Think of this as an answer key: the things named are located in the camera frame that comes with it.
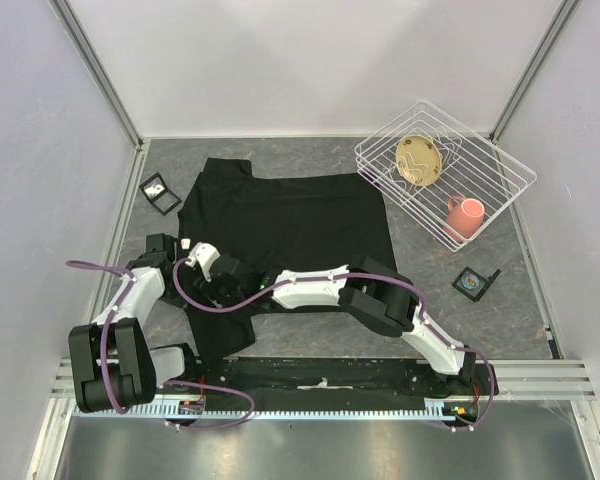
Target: wire basket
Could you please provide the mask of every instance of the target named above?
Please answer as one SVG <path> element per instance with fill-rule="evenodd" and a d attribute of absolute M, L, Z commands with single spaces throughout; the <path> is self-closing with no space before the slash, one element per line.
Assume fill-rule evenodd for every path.
<path fill-rule="evenodd" d="M 407 181 L 398 168 L 396 151 L 409 135 L 427 137 L 440 152 L 440 176 L 428 186 Z M 533 170 L 426 101 L 356 145 L 355 152 L 358 173 L 454 252 L 480 235 L 536 180 Z M 445 223 L 452 196 L 475 198 L 484 205 L 484 220 L 469 238 Z"/>

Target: black cloth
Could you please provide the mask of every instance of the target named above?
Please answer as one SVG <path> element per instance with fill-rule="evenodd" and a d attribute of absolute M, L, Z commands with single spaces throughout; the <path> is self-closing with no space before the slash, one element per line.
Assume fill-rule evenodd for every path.
<path fill-rule="evenodd" d="M 191 239 L 191 245 L 210 243 L 256 271 L 327 270 L 354 255 L 396 269 L 382 194 L 355 173 L 260 179 L 248 160 L 209 158 L 178 216 L 179 238 Z M 186 270 L 181 270 L 185 288 Z M 312 311 L 338 308 L 285 310 Z M 189 306 L 186 312 L 203 361 L 255 341 L 253 309 L 212 314 Z"/>

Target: cable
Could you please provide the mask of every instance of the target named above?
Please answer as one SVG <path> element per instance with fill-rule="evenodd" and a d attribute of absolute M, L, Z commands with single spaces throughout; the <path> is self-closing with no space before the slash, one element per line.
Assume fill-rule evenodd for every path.
<path fill-rule="evenodd" d="M 231 313 L 231 312 L 235 312 L 236 310 L 240 310 L 241 308 L 246 307 L 247 305 L 249 305 L 250 303 L 253 303 L 254 301 L 256 301 L 257 299 L 264 297 L 266 294 L 268 294 L 269 292 L 275 290 L 276 288 L 280 288 L 283 287 L 285 285 L 289 285 L 291 283 L 294 283 L 293 280 L 282 280 L 278 283 L 274 283 L 273 285 L 270 285 L 262 290 L 260 290 L 258 293 L 256 293 L 255 295 L 247 298 L 246 300 L 243 300 L 240 303 L 237 303 L 236 305 L 233 305 L 231 307 L 221 307 L 221 308 L 217 308 L 217 307 L 208 307 L 207 305 L 203 305 L 202 303 L 196 302 L 193 298 L 191 298 L 189 295 L 187 295 L 187 293 L 184 291 L 184 289 L 182 288 L 182 285 L 180 285 L 180 279 L 178 278 L 178 270 L 180 269 L 180 266 L 185 263 L 187 260 L 189 260 L 187 257 L 182 258 L 180 260 L 178 260 L 175 265 L 173 266 L 173 284 L 176 287 L 176 290 L 178 291 L 178 293 L 180 294 L 180 296 L 182 298 L 185 299 L 185 301 L 189 304 L 192 305 L 194 307 L 196 307 L 199 310 L 202 310 L 203 312 L 208 312 L 208 313 Z M 385 283 L 390 283 L 393 285 L 397 285 L 398 287 L 402 287 L 406 290 L 411 291 L 412 293 L 416 294 L 416 296 L 420 299 L 420 303 L 422 304 L 422 308 L 420 308 L 420 320 L 422 320 L 424 322 L 424 312 L 426 309 L 425 306 L 425 299 L 424 299 L 424 294 L 418 290 L 416 287 L 414 287 L 413 285 L 404 282 L 402 280 L 399 280 L 397 278 L 393 278 L 393 277 L 387 277 L 385 275 L 375 275 L 373 273 L 355 273 L 355 272 L 351 272 L 351 273 L 341 273 L 340 275 L 334 275 L 333 280 L 342 280 L 344 278 L 361 278 L 361 279 L 366 279 L 366 280 L 376 280 L 376 281 L 381 281 L 381 282 L 385 282 Z M 316 277 L 301 277 L 301 278 L 296 278 L 295 282 L 298 283 L 304 283 L 304 282 L 322 282 L 324 280 L 329 280 L 328 277 L 326 276 L 316 276 Z"/>
<path fill-rule="evenodd" d="M 246 422 L 249 419 L 249 417 L 253 414 L 253 412 L 255 412 L 255 410 L 256 410 L 256 402 L 251 395 L 249 395 L 246 392 L 241 392 L 240 390 L 234 390 L 233 388 L 217 387 L 215 385 L 207 385 L 206 383 L 203 384 L 203 383 L 196 383 L 196 382 L 187 382 L 185 380 L 167 380 L 164 384 L 165 385 L 184 385 L 186 387 L 194 387 L 194 388 L 199 388 L 201 390 L 204 388 L 205 390 L 214 390 L 216 392 L 230 393 L 232 395 L 237 395 L 239 397 L 242 397 L 249 402 L 249 410 L 247 411 L 247 413 L 245 413 L 242 417 L 238 418 L 237 420 L 234 420 L 229 423 L 223 423 L 221 425 L 208 425 L 205 427 L 196 427 L 196 426 L 182 425 L 182 424 L 170 422 L 169 420 L 167 420 L 167 424 L 169 424 L 177 429 L 181 429 L 181 430 L 219 430 L 221 428 L 235 427 L 237 425 L 240 425 L 241 423 Z"/>
<path fill-rule="evenodd" d="M 182 288 L 182 285 L 180 285 L 180 280 L 178 278 L 178 270 L 180 268 L 180 266 L 185 263 L 188 260 L 188 258 L 182 258 L 180 260 L 178 260 L 175 265 L 173 266 L 173 283 L 176 287 L 176 290 L 178 291 L 178 293 L 180 294 L 180 296 L 182 298 L 184 298 L 184 300 L 200 309 L 203 310 L 205 312 L 209 312 L 209 313 L 229 313 L 229 312 L 235 312 L 236 310 L 240 310 L 243 307 L 246 307 L 247 305 L 249 305 L 250 303 L 254 302 L 255 300 L 265 296 L 266 294 L 268 294 L 269 292 L 275 290 L 276 288 L 280 288 L 284 285 L 289 285 L 290 283 L 294 283 L 292 280 L 282 280 L 281 282 L 275 283 L 273 285 L 270 285 L 269 287 L 266 287 L 262 290 L 260 290 L 258 293 L 256 293 L 255 295 L 247 298 L 246 300 L 243 300 L 242 302 L 233 305 L 231 307 L 223 307 L 223 308 L 215 308 L 215 307 L 208 307 L 206 305 L 203 305 L 199 302 L 196 302 L 194 299 L 192 299 L 191 297 L 189 297 L 189 295 L 187 295 L 187 293 L 184 291 L 184 289 Z M 476 421 L 472 424 L 472 425 L 468 425 L 466 427 L 455 427 L 455 431 L 473 431 L 474 427 L 477 427 L 478 425 L 480 425 L 483 420 L 486 418 L 486 416 L 489 414 L 490 410 L 491 410 L 491 405 L 493 403 L 493 398 L 495 397 L 495 376 L 493 374 L 493 367 L 492 365 L 489 363 L 489 360 L 487 359 L 487 356 L 481 351 L 478 350 L 477 348 L 471 348 L 471 347 L 464 347 L 464 346 L 458 346 L 455 344 L 452 344 L 449 340 L 447 340 L 447 338 L 441 333 L 439 332 L 432 324 L 431 322 L 428 322 L 425 320 L 425 310 L 426 310 L 426 303 L 425 303 L 425 298 L 424 298 L 424 294 L 418 290 L 417 288 L 415 288 L 413 285 L 404 282 L 402 280 L 399 280 L 397 278 L 393 278 L 393 277 L 388 277 L 385 275 L 376 275 L 376 274 L 372 274 L 372 273 L 356 273 L 356 272 L 350 272 L 350 273 L 342 273 L 340 275 L 334 275 L 331 280 L 341 280 L 344 278 L 361 278 L 361 279 L 366 279 L 366 280 L 376 280 L 376 281 L 380 281 L 380 282 L 385 282 L 385 283 L 389 283 L 392 285 L 396 285 L 398 287 L 402 287 L 406 290 L 409 290 L 410 292 L 414 293 L 418 299 L 420 300 L 421 303 L 421 307 L 420 307 L 420 312 L 418 314 L 418 317 L 420 318 L 420 320 L 427 326 L 427 328 L 429 328 L 429 330 L 431 330 L 431 332 L 438 337 L 438 339 L 444 343 L 447 347 L 449 347 L 452 350 L 459 350 L 461 352 L 465 352 L 465 353 L 473 353 L 475 355 L 477 355 L 478 357 L 480 357 L 482 359 L 482 361 L 484 362 L 484 365 L 487 369 L 487 373 L 489 374 L 489 399 L 487 400 L 487 406 L 484 409 L 484 412 L 482 413 L 482 415 L 480 415 Z M 322 282 L 324 280 L 330 280 L 329 277 L 326 276 L 316 276 L 316 277 L 303 277 L 303 278 L 296 278 L 295 281 L 296 282 Z"/>

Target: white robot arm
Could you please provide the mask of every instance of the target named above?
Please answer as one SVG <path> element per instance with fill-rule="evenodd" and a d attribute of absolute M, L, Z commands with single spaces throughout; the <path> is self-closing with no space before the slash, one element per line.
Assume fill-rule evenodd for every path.
<path fill-rule="evenodd" d="M 153 350 L 147 347 L 142 327 L 154 303 L 168 297 L 167 293 L 173 294 L 172 283 L 189 303 L 199 305 L 187 297 L 178 279 L 171 276 L 174 254 L 157 261 L 155 252 L 151 253 L 136 264 L 152 266 L 133 268 L 134 278 L 122 278 L 118 293 L 105 311 L 89 325 L 75 327 L 69 335 L 76 400 L 85 412 L 111 406 L 103 387 L 98 348 L 102 326 L 111 311 L 115 311 L 115 316 L 107 338 L 107 366 L 121 404 L 151 401 L 156 387 L 183 375 L 193 357 L 186 345 Z M 213 245 L 198 243 L 188 257 L 176 263 L 173 275 L 177 275 L 182 263 L 198 269 L 201 275 L 195 288 L 220 307 L 231 308 L 256 294 L 256 306 L 273 305 L 278 310 L 338 306 L 375 333 L 401 337 L 441 377 L 466 379 L 472 375 L 475 355 L 470 358 L 472 354 L 464 351 L 464 345 L 429 317 L 411 282 L 368 258 L 353 259 L 349 265 L 324 271 L 254 272 L 238 260 L 221 255 Z M 133 282 L 132 288 L 122 302 L 117 301 L 129 282 Z"/>

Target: yellow plate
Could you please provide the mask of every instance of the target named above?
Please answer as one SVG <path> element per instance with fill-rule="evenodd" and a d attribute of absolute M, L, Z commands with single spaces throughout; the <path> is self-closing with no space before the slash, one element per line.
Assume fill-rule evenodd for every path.
<path fill-rule="evenodd" d="M 400 140 L 396 164 L 400 175 L 419 187 L 431 185 L 442 172 L 442 156 L 438 147 L 422 135 L 409 135 Z"/>

